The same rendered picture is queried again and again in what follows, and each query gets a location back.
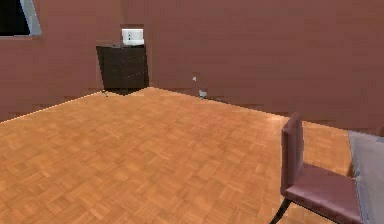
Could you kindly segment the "dark brown chest of drawers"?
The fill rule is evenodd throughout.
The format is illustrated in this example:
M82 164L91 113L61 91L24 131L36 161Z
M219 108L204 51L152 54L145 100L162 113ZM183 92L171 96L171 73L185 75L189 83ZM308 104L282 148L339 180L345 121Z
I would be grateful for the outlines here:
M145 45L96 47L104 89L128 94L149 86Z

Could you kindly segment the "white box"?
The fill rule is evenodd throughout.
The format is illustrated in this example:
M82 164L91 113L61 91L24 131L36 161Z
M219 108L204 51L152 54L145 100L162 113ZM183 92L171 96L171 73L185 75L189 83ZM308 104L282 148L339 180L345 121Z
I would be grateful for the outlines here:
M144 31L142 29L123 29L122 42L124 45L138 46L144 44Z

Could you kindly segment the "maroon chair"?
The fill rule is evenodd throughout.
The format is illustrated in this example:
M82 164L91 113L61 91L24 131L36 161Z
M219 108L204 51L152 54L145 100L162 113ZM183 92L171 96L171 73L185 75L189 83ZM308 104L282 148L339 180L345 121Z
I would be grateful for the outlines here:
M301 116L294 113L281 129L284 200L269 224L277 224L291 203L336 224L363 224L355 180L303 161L302 124Z

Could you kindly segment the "dark window with grey frame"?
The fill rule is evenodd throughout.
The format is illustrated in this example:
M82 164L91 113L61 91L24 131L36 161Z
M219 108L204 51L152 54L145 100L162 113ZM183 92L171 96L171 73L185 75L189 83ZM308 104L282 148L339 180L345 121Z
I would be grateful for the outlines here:
M0 37L40 36L33 0L0 0Z

